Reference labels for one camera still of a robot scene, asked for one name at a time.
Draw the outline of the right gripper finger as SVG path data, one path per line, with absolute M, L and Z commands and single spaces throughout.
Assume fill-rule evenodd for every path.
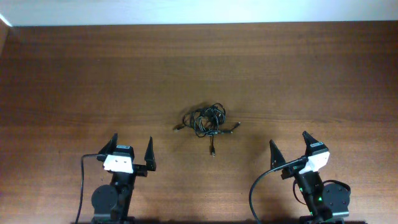
M 276 146 L 275 142 L 271 139 L 269 141 L 271 151 L 271 169 L 276 169 L 286 163 L 281 151 Z
M 323 150 L 323 143 L 316 140 L 308 132 L 304 131 L 302 133 L 302 136 L 306 144 L 306 150 L 305 150 L 306 156 L 312 156 Z

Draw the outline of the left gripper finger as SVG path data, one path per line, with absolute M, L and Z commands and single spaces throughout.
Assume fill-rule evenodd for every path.
M 155 155 L 154 155 L 152 136 L 149 139 L 149 143 L 148 143 L 148 146 L 146 149 L 146 154 L 144 156 L 144 160 L 146 162 L 146 168 L 148 171 L 156 171 L 156 161 L 155 161 Z
M 98 154 L 107 155 L 112 154 L 117 146 L 118 134 L 114 133 L 109 142 L 98 152 Z

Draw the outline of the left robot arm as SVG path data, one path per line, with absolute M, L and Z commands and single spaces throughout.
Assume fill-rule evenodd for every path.
M 117 134 L 97 153 L 96 158 L 112 178 L 109 184 L 99 186 L 91 196 L 94 208 L 91 222 L 135 223 L 135 218 L 128 213 L 136 178 L 147 177 L 148 172 L 156 171 L 153 139 L 149 139 L 143 165 L 134 163 L 133 147 L 118 144 Z

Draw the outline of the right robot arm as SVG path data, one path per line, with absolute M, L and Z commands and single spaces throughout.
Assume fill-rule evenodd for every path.
M 349 215 L 348 205 L 351 188 L 337 180 L 325 180 L 319 170 L 326 166 L 330 151 L 327 146 L 302 133 L 306 144 L 305 154 L 296 160 L 287 162 L 274 141 L 269 141 L 271 150 L 271 169 L 281 171 L 281 178 L 294 178 L 294 187 L 298 187 L 303 204 L 310 214 L 299 218 L 300 223 L 343 223 Z

